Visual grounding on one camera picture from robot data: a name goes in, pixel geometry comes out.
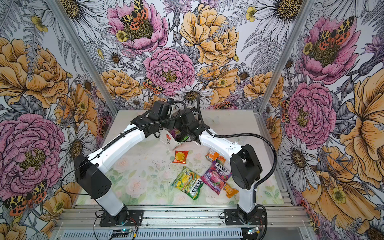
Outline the small red snack packet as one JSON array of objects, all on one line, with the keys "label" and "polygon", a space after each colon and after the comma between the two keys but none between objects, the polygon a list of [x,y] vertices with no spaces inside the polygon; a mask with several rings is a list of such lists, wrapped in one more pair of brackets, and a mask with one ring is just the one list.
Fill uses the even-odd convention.
[{"label": "small red snack packet", "polygon": [[188,151],[175,151],[175,157],[172,163],[186,164],[188,153]]}]

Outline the orange mango snack packet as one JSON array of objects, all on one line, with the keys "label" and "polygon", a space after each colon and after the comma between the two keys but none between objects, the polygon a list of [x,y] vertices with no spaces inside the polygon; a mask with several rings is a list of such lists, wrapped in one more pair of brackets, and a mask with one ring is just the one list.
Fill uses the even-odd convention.
[{"label": "orange mango snack packet", "polygon": [[226,158],[221,156],[219,153],[214,151],[213,149],[209,149],[207,154],[205,155],[206,159],[210,162],[216,161],[220,163],[221,165],[224,165],[226,162]]}]

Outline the purple snack packet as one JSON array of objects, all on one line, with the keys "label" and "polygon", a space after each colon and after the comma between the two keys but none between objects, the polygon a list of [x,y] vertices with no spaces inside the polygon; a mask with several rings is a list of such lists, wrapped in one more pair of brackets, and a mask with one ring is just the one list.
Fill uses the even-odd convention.
[{"label": "purple snack packet", "polygon": [[175,141],[181,142],[184,139],[184,135],[181,131],[178,129],[174,128],[173,130],[170,131],[171,136],[174,138]]}]

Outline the white floral paper bag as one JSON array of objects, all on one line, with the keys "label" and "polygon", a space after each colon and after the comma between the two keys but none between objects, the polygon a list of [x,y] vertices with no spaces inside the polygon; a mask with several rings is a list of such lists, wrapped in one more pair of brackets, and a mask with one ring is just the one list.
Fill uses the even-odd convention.
[{"label": "white floral paper bag", "polygon": [[177,142],[174,140],[174,138],[171,136],[170,131],[166,129],[162,129],[160,131],[160,141],[164,143],[169,151],[173,151],[176,148],[180,147],[185,142]]}]

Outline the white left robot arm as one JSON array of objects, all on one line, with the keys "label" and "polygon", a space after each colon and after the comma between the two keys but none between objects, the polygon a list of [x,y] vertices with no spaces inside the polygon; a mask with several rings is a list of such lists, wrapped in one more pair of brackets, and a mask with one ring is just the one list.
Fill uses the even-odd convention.
[{"label": "white left robot arm", "polygon": [[173,99],[156,101],[151,110],[137,116],[114,139],[97,151],[74,160],[75,180],[111,217],[128,218],[127,208],[112,190],[106,177],[111,167],[132,147],[167,125],[171,117]]}]

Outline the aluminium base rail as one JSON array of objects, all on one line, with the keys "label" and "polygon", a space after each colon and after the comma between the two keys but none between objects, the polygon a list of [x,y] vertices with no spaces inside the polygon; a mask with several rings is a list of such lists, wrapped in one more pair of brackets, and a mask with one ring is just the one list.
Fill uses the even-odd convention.
[{"label": "aluminium base rail", "polygon": [[310,220],[302,207],[261,207],[267,217],[261,226],[227,226],[225,209],[231,206],[130,206],[143,210],[140,227],[100,227],[103,210],[81,206],[65,210],[54,228],[54,240],[110,240],[122,230],[138,229],[134,240],[314,240]]}]

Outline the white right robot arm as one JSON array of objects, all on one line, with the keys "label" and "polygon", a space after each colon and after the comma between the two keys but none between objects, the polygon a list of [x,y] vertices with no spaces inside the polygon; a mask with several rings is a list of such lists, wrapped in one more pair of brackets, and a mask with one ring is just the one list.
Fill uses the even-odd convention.
[{"label": "white right robot arm", "polygon": [[175,128],[187,135],[191,140],[200,145],[209,147],[230,162],[232,178],[240,188],[238,203],[239,212],[250,215],[256,210],[257,187],[263,171],[262,165],[256,155],[255,149],[247,144],[244,146],[231,142],[229,138],[255,137],[265,140],[258,134],[241,133],[233,135],[220,135],[211,130],[207,125],[198,121],[194,113],[187,109],[175,121]]}]

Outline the aluminium frame post right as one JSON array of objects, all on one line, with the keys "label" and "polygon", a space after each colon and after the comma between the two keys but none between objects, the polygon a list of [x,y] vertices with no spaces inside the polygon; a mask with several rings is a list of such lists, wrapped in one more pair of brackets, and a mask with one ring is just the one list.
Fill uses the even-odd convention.
[{"label": "aluminium frame post right", "polygon": [[294,27],[290,34],[288,35],[287,42],[283,48],[283,51],[280,54],[279,60],[277,62],[277,65],[273,71],[273,74],[271,76],[270,84],[266,88],[266,92],[262,98],[262,101],[258,108],[258,114],[261,115],[264,110],[266,109],[267,103],[269,102],[269,99],[272,96],[272,93],[275,89],[275,87],[278,84],[279,78],[281,76],[281,73],[283,71],[283,68],[285,66],[286,61],[288,60],[290,56],[290,52],[293,49],[302,29],[306,25],[307,18],[310,15],[310,12],[312,10],[313,5],[315,4],[315,1],[304,1],[302,4],[302,7],[299,11],[297,20],[294,24]]}]

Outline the aluminium frame post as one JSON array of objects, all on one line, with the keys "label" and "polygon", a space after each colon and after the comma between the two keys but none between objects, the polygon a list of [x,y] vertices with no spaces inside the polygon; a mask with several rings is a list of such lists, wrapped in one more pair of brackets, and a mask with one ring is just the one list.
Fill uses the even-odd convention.
[{"label": "aluminium frame post", "polygon": [[100,91],[102,97],[104,98],[106,104],[110,108],[112,115],[116,116],[119,108],[111,97],[110,93],[107,90],[99,72],[97,71],[94,63],[91,60],[90,55],[88,54],[86,48],[84,47],[81,38],[78,36],[77,31],[68,15],[65,12],[64,7],[62,6],[60,1],[48,1],[48,6],[55,15],[59,25],[63,27],[63,30],[66,36],[69,38],[69,41],[72,43],[74,49],[79,55],[82,63],[85,65],[89,75],[92,77],[95,82],[98,90]]},{"label": "aluminium frame post", "polygon": [[288,35],[287,42],[283,48],[283,51],[280,54],[279,60],[277,62],[277,65],[273,71],[273,74],[271,76],[270,84],[266,88],[266,92],[262,98],[262,101],[258,108],[258,114],[261,115],[264,110],[266,109],[267,103],[269,102],[269,99],[272,96],[272,93],[275,89],[275,87],[278,84],[279,78],[281,76],[281,73],[283,71],[283,68],[285,66],[286,61],[288,60],[290,56],[290,52],[293,49],[302,29],[306,25],[307,18],[310,15],[310,12],[312,10],[313,5],[315,4],[315,1],[304,1],[302,4],[302,7],[299,11],[297,20],[294,24],[294,27],[290,34]]}]

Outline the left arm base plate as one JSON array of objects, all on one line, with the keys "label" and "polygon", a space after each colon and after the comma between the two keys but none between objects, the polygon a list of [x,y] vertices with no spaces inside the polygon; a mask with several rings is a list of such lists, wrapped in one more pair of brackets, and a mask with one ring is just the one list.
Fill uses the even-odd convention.
[{"label": "left arm base plate", "polygon": [[100,227],[140,227],[143,215],[143,210],[122,209],[116,216],[112,216],[104,210]]}]

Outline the purple Fox's candy bag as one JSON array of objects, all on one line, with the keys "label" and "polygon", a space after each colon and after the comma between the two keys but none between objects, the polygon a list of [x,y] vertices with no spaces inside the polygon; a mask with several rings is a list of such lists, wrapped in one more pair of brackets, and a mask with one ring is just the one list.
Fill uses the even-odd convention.
[{"label": "purple Fox's candy bag", "polygon": [[210,168],[201,177],[201,180],[219,195],[231,176],[232,172],[230,170],[217,161],[213,161]]}]

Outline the small orange snack packet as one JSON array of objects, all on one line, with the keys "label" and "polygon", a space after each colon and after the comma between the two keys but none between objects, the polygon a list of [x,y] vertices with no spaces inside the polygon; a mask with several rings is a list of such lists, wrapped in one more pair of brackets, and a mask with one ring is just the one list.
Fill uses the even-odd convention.
[{"label": "small orange snack packet", "polygon": [[224,191],[226,192],[226,196],[228,199],[231,199],[234,197],[239,191],[235,188],[232,188],[229,184],[224,185]]}]

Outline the green Lays chips bag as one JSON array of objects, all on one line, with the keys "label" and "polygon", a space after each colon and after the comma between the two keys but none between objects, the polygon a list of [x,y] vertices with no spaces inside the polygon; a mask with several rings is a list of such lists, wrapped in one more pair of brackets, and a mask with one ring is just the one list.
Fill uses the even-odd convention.
[{"label": "green Lays chips bag", "polygon": [[179,142],[186,142],[187,140],[189,139],[189,136],[184,136],[184,137],[182,137],[180,140],[179,140]]}]

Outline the green Fox's candy bag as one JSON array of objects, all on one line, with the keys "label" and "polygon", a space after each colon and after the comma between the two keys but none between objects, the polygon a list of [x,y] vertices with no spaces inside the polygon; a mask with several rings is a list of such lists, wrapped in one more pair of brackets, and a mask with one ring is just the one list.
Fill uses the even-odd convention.
[{"label": "green Fox's candy bag", "polygon": [[200,175],[187,167],[183,167],[182,171],[173,181],[172,187],[187,194],[191,199],[196,200],[200,195],[203,184],[204,182]]}]

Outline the green circuit board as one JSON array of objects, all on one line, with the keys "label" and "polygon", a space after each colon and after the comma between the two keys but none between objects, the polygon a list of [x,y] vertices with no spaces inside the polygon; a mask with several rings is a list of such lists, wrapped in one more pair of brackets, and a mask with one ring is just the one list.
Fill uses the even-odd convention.
[{"label": "green circuit board", "polygon": [[137,236],[137,233],[138,233],[138,229],[135,229],[130,232],[128,232],[127,230],[122,230],[119,233],[114,233],[113,235],[111,235],[110,240],[112,240],[113,238],[128,238],[128,237],[132,237],[133,239],[135,239]]}]

